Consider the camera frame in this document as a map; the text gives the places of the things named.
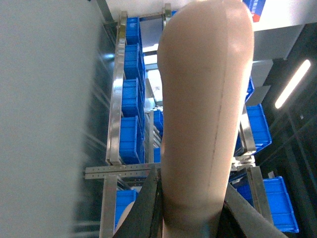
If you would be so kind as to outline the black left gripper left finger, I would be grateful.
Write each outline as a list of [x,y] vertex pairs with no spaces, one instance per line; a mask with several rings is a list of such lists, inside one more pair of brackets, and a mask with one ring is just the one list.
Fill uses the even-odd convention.
[[141,191],[115,238],[161,238],[163,230],[163,198],[161,169],[156,165],[129,165],[124,177],[146,179]]

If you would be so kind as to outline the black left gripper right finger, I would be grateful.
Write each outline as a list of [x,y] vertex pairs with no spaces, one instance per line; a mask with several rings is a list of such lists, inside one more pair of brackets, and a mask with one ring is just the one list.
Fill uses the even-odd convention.
[[285,238],[232,185],[227,186],[218,225],[219,238]]

